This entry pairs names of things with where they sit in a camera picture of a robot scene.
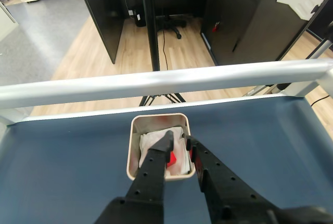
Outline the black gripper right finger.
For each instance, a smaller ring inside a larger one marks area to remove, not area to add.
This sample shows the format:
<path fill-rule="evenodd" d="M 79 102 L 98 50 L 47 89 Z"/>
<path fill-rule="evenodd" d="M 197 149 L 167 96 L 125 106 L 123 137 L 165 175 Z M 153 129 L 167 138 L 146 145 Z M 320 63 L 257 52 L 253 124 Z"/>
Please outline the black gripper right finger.
<path fill-rule="evenodd" d="M 212 223 L 278 223 L 277 207 L 232 172 L 192 136 L 186 149 L 195 165 Z"/>

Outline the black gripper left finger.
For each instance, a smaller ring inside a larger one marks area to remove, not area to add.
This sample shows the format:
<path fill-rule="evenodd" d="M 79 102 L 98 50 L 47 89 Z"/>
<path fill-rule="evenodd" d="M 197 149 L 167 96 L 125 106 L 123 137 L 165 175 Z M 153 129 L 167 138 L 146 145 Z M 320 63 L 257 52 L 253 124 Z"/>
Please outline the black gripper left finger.
<path fill-rule="evenodd" d="M 126 196 L 114 198 L 96 223 L 164 223 L 164 174 L 173 143 L 173 132 L 167 131 L 148 150 Z"/>

